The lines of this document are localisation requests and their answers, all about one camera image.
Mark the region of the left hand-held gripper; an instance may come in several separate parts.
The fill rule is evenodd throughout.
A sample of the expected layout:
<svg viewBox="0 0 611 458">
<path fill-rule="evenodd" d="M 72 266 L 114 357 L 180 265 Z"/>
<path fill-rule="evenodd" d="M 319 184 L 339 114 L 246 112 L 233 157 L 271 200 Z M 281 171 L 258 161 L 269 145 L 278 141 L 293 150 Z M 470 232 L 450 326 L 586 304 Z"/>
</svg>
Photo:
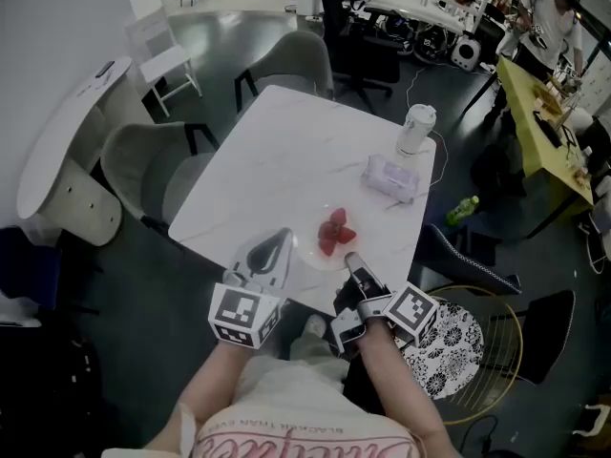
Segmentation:
<svg viewBox="0 0 611 458">
<path fill-rule="evenodd" d="M 282 297 L 293 248 L 290 229 L 263 232 L 243 244 L 221 283 L 208 314 L 221 342 L 259 349 L 281 319 Z"/>
</svg>

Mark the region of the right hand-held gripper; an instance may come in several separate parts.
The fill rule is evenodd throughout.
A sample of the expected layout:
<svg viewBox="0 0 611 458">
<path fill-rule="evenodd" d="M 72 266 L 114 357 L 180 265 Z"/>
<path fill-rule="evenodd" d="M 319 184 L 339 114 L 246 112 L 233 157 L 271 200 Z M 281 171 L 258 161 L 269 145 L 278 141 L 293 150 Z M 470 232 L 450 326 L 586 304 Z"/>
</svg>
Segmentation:
<svg viewBox="0 0 611 458">
<path fill-rule="evenodd" d="M 350 352 L 371 320 L 387 323 L 402 345 L 423 343 L 436 322 L 439 303 L 410 282 L 389 290 L 356 252 L 345 255 L 345 264 L 350 276 L 335 298 L 336 318 L 330 323 L 339 351 Z"/>
</svg>

